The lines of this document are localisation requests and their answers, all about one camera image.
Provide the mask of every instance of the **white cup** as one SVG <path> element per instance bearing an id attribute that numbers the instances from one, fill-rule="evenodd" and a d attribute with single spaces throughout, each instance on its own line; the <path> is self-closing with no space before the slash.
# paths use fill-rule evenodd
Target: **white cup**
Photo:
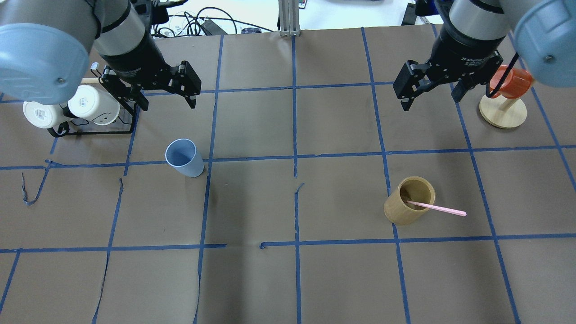
<path id="1" fill-rule="evenodd" d="M 170 143 L 164 157 L 171 167 L 185 176 L 195 178 L 204 171 L 202 155 L 188 138 L 180 138 Z"/>
<path id="2" fill-rule="evenodd" d="M 97 125 L 108 125 L 120 113 L 120 103 L 108 92 L 83 84 L 68 101 L 68 108 L 75 116 L 92 121 Z"/>
<path id="3" fill-rule="evenodd" d="M 45 105 L 35 101 L 25 101 L 22 110 L 26 119 L 38 128 L 49 129 L 72 120 L 64 116 L 62 107 L 57 104 Z"/>

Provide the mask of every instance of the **metal post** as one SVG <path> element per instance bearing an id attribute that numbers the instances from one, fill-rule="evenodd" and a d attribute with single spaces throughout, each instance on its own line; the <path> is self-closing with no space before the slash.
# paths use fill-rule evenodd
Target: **metal post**
<path id="1" fill-rule="evenodd" d="M 298 20 L 298 0 L 278 0 L 280 15 L 280 35 L 300 36 Z"/>

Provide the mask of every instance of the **blue plastic cup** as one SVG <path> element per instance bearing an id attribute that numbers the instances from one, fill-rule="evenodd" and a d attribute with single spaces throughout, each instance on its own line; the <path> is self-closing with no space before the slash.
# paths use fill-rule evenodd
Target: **blue plastic cup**
<path id="1" fill-rule="evenodd" d="M 185 176 L 195 178 L 204 171 L 202 155 L 188 138 L 180 138 L 170 143 L 164 157 L 171 167 Z"/>

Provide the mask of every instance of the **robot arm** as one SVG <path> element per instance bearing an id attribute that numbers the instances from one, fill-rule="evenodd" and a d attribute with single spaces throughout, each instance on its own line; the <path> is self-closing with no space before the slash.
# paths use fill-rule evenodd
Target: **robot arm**
<path id="1" fill-rule="evenodd" d="M 110 66 L 103 85 L 115 97 L 146 110 L 140 90 L 163 89 L 184 96 L 194 108 L 200 79 L 186 61 L 166 64 L 148 33 L 150 17 L 145 25 L 135 9 L 146 13 L 150 6 L 144 0 L 0 2 L 0 89 L 41 104 L 66 102 L 87 71 L 94 46 Z"/>
<path id="2" fill-rule="evenodd" d="M 393 87 L 408 111 L 414 99 L 436 86 L 457 82 L 459 102 L 485 85 L 502 63 L 497 52 L 508 31 L 532 74 L 550 86 L 576 86 L 576 2 L 573 0 L 435 0 L 444 19 L 430 59 L 407 61 Z"/>

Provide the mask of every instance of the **blue joint cap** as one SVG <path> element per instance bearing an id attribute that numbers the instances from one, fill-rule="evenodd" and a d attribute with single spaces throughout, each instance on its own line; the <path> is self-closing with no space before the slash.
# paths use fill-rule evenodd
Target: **blue joint cap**
<path id="1" fill-rule="evenodd" d="M 88 69 L 88 53 L 69 34 L 39 24 L 0 26 L 0 92 L 41 104 L 67 102 Z"/>
<path id="2" fill-rule="evenodd" d="M 576 86 L 576 1 L 543 0 L 516 25 L 516 49 L 535 79 Z"/>

